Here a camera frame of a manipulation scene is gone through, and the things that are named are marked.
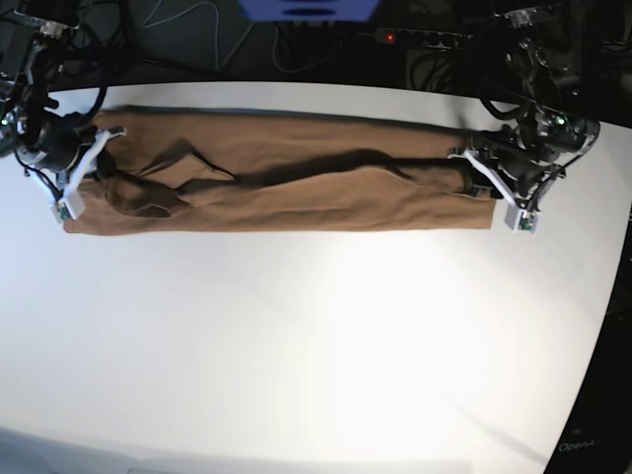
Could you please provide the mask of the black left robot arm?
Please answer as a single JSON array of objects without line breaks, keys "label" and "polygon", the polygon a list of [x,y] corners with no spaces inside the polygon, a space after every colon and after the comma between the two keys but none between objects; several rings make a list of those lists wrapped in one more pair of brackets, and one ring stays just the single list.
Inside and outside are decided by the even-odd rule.
[{"label": "black left robot arm", "polygon": [[577,95],[593,52],[592,1],[456,1],[456,87],[501,124],[451,157],[508,205],[512,232],[533,232],[540,205],[596,143],[600,124]]}]

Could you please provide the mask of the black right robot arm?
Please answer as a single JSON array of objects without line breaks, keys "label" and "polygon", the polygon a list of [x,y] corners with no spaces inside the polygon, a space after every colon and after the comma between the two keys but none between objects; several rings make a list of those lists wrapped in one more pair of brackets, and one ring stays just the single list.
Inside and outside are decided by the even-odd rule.
[{"label": "black right robot arm", "polygon": [[79,187],[98,170],[109,141],[126,135],[123,127],[101,129],[93,119],[105,101],[108,84],[99,86],[85,113],[59,115],[50,86],[63,73],[68,49],[78,32],[103,49],[82,17],[79,1],[20,1],[11,38],[11,58],[1,67],[1,156],[12,157],[25,176],[43,190],[60,223],[85,211]]}]

